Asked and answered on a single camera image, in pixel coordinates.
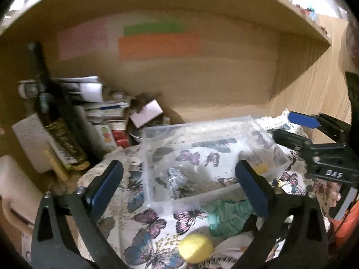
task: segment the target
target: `green crumpled cloth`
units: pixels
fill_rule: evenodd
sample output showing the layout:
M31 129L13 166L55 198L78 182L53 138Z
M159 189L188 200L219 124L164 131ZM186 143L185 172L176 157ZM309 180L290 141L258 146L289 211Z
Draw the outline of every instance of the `green crumpled cloth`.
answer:
M250 215L255 214L249 200L233 202L228 200L215 200L201 206L208 216L209 231L214 237L236 236Z

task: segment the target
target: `clear plastic container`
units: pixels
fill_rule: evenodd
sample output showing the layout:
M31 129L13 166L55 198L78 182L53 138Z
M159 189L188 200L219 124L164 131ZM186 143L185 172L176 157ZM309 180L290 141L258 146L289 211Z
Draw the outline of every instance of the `clear plastic container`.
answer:
M144 128L142 136L145 204L157 213L191 211L229 195L243 199L239 160L268 181L290 164L251 116Z

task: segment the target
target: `pink sticky note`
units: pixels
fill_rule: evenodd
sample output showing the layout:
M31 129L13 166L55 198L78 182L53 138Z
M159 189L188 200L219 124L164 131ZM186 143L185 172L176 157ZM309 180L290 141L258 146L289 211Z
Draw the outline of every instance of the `pink sticky note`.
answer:
M107 48L106 19L99 18L61 31L57 34L57 42L61 61Z
M163 110L157 101L152 100L150 103L147 103L139 113L130 115L130 118L135 126L139 128L162 113Z

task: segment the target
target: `wine bottle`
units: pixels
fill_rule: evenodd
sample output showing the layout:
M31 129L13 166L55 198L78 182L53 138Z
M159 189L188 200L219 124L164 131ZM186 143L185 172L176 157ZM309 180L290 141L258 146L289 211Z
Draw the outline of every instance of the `wine bottle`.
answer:
M53 137L50 144L56 151L66 169L82 171L90 166L87 155L77 143L64 119L69 114L62 88L50 79L40 43L29 44L33 62L37 71L38 94L34 108L45 129Z

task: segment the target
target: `green sticky note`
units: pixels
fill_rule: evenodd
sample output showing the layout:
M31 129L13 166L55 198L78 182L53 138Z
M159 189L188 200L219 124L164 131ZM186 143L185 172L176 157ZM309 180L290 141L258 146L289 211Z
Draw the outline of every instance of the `green sticky note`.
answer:
M146 22L123 27L125 37L148 33L184 33L186 27L174 21Z

